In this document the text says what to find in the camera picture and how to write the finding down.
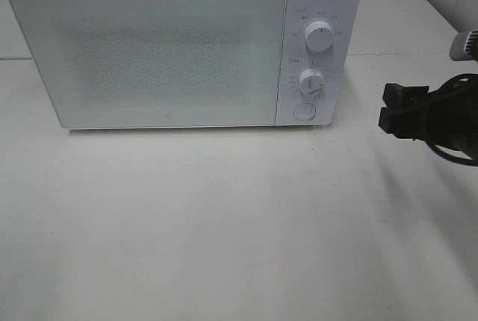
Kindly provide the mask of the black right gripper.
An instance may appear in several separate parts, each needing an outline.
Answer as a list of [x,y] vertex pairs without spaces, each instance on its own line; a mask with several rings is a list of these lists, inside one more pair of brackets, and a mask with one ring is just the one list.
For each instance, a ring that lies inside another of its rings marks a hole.
[[430,93],[424,109],[392,110],[424,101],[428,86],[385,85],[378,126],[398,139],[423,140],[446,161],[477,159],[477,75],[461,74]]

